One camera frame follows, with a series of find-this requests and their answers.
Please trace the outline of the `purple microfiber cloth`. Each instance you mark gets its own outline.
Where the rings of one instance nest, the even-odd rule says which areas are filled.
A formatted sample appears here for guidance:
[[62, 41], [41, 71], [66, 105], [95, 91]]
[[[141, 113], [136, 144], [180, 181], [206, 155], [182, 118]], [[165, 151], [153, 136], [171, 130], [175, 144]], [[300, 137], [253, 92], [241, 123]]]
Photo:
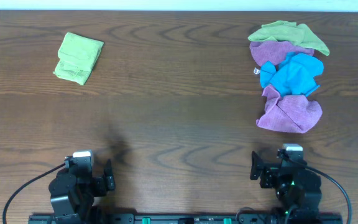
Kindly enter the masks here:
[[281, 97], [273, 85], [264, 88], [266, 97], [265, 113], [256, 120], [263, 129], [283, 133], [307, 133], [322, 116], [322, 108], [317, 101], [309, 101], [305, 95]]

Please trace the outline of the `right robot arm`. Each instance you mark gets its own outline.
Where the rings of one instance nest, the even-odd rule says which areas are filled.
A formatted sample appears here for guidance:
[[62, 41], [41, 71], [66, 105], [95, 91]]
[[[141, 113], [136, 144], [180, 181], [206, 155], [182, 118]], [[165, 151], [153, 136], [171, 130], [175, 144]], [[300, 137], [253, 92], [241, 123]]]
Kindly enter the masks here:
[[250, 179], [259, 179], [263, 189], [274, 189], [282, 205], [272, 209], [265, 223], [318, 223], [321, 178], [305, 168], [303, 151], [279, 149], [277, 157], [281, 163], [266, 163], [252, 152]]

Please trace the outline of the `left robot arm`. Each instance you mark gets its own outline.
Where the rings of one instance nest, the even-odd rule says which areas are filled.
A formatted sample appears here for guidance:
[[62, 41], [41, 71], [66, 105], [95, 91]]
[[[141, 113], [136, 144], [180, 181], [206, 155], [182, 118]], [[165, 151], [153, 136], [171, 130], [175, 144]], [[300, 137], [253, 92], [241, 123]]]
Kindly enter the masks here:
[[90, 157], [69, 157], [65, 168], [49, 184], [50, 202], [55, 223], [108, 223], [107, 215], [94, 206], [96, 197], [115, 190], [111, 160], [103, 175], [93, 177]]

